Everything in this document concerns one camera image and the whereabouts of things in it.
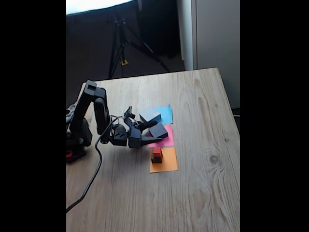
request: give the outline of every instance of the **white wall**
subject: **white wall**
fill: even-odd
[[[240,0],[196,3],[197,68],[218,67],[231,108],[240,108]]]
[[[186,70],[197,68],[195,0],[177,0],[182,60]]]

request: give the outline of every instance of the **black cable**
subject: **black cable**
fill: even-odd
[[[120,123],[120,122],[119,122],[119,118],[120,118],[120,117],[122,117],[122,116],[118,116],[118,117],[116,117],[116,118],[118,119],[118,123],[117,123],[117,124],[115,124],[115,125],[119,125],[119,123]]]
[[[97,169],[96,169],[95,173],[93,174],[93,177],[92,177],[91,180],[89,181],[89,183],[88,183],[88,185],[87,185],[87,187],[86,187],[84,193],[83,193],[82,196],[80,197],[80,199],[78,199],[76,202],[74,202],[73,204],[71,204],[71,205],[67,208],[66,213],[69,212],[74,206],[76,206],[79,202],[81,202],[81,201],[84,199],[84,197],[85,197],[85,195],[87,194],[87,192],[88,192],[88,190],[89,190],[89,188],[90,188],[92,182],[93,182],[94,179],[96,178],[96,176],[97,176],[97,174],[98,174],[98,171],[99,171],[99,169],[100,169],[100,167],[101,167],[101,164],[102,164],[102,154],[101,154],[101,152],[100,152],[99,149],[98,149],[98,142],[100,141],[101,137],[105,134],[105,132],[107,131],[107,129],[111,126],[111,124],[112,124],[114,121],[116,121],[117,119],[119,120],[119,117],[116,117],[113,121],[111,121],[111,122],[109,123],[109,125],[106,127],[106,129],[104,130],[104,132],[102,133],[102,135],[100,135],[99,138],[98,138],[98,140],[96,141],[95,148],[96,148],[96,150],[97,150],[97,152],[98,152],[98,155],[99,155],[99,162],[98,162]]]

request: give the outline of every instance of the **wood grain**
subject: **wood grain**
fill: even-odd
[[[240,231],[240,137],[217,68],[97,82],[110,114],[171,105],[178,171],[149,173],[148,149],[99,144],[101,169],[67,213],[68,232]],[[67,206],[98,164],[93,134],[84,159],[67,165]]]

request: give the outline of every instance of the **wood knot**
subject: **wood knot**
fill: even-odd
[[[217,156],[211,156],[210,158],[211,163],[215,164],[218,162],[218,157]]]

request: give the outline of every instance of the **blue paper square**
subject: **blue paper square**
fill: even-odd
[[[156,108],[157,111],[160,112],[161,118],[157,120],[158,123],[162,124],[171,124],[173,123],[173,114],[170,105],[166,107]]]

